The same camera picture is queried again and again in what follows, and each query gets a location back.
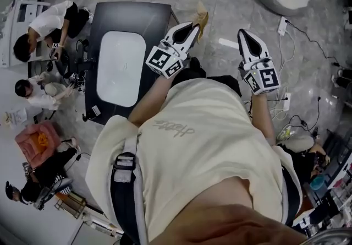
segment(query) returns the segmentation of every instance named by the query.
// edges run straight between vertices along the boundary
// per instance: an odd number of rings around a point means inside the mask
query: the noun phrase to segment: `black hair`
[[[7,198],[12,200],[13,199],[13,187],[12,187],[11,184],[9,184],[8,181],[6,181],[6,189],[5,189],[5,191],[6,191]]]
[[[18,96],[26,97],[26,88],[30,88],[31,83],[28,80],[19,80],[15,84],[15,93]]]
[[[29,53],[29,43],[28,43],[28,34],[20,36],[13,47],[13,51],[18,60],[22,62],[27,62],[30,58]]]

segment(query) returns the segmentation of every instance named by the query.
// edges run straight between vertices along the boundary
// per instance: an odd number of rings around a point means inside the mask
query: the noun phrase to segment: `black strap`
[[[131,182],[116,182],[114,181],[115,171],[116,168],[114,167],[111,172],[110,193],[116,219],[124,231],[124,235],[127,235],[125,241],[129,237],[133,243],[140,244],[133,190],[136,177],[132,172]]]
[[[287,169],[282,166],[282,175],[284,177],[287,189],[287,197],[288,197],[288,214],[286,225],[289,225],[295,219],[296,214],[299,210],[300,205],[300,197],[299,197],[299,190],[297,189],[296,184],[292,180],[290,173]]]

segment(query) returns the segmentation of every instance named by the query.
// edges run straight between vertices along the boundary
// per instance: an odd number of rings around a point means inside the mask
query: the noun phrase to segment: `gray marble floor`
[[[63,0],[45,0],[58,3]],[[198,0],[72,0],[79,6],[86,6],[93,12],[97,2],[106,1],[144,1],[168,3],[172,6],[180,21],[190,20]],[[240,28],[248,29],[267,44],[276,66],[280,63],[280,49],[278,42],[277,26],[280,17],[268,11],[258,0],[202,0],[209,11],[209,21],[204,36],[199,45],[192,49],[192,54],[198,57],[208,75],[230,74],[238,79],[243,93],[243,99],[249,100],[249,88],[238,76],[237,66],[241,60],[238,51],[224,47],[218,43],[220,37],[228,40],[237,40]],[[291,22],[306,31],[311,39],[317,40],[327,56],[335,56],[344,64],[347,55],[351,52],[350,33],[343,30],[343,0],[311,0],[308,9],[296,17],[291,17]],[[89,35],[89,26],[86,26],[79,37]],[[332,84],[330,77],[336,72],[331,66],[332,60],[324,59],[322,52],[316,44],[310,43],[306,36],[297,30],[288,27],[295,42],[295,57],[288,62],[282,70],[281,81],[288,91],[292,93],[290,110],[284,120],[274,119],[277,131],[286,125],[291,116],[297,114],[311,127],[317,119],[317,98],[320,96],[320,117],[317,123],[324,135],[326,128],[334,129],[339,121],[342,103],[332,97]],[[284,60],[291,57],[293,42],[285,35],[282,38],[282,56]],[[75,40],[69,41],[72,50]],[[102,126],[93,122],[84,123],[81,114],[84,112],[84,97],[74,95],[73,99],[64,110],[60,110],[55,119],[62,127],[66,136],[76,136],[83,152],[90,153]],[[79,161],[70,170],[76,181],[75,190],[90,195],[83,181],[86,162]]]

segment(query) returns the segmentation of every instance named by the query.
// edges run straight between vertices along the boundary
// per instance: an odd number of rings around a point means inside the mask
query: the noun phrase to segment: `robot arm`
[[[169,79],[184,67],[200,33],[199,25],[192,22],[181,23],[172,27],[158,46],[153,46],[146,64],[155,73]]]
[[[281,84],[266,44],[255,34],[240,29],[237,34],[243,60],[238,69],[254,95],[278,89]]]

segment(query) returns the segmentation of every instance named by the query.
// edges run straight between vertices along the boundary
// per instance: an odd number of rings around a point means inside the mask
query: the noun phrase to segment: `white desk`
[[[3,37],[0,40],[0,67],[11,67],[23,64],[16,59],[13,47],[16,40],[27,32],[29,24],[43,12],[44,6],[50,6],[47,2],[14,0],[11,11],[3,29]],[[44,42],[39,42],[36,50],[31,54],[29,62],[49,59],[49,48]]]

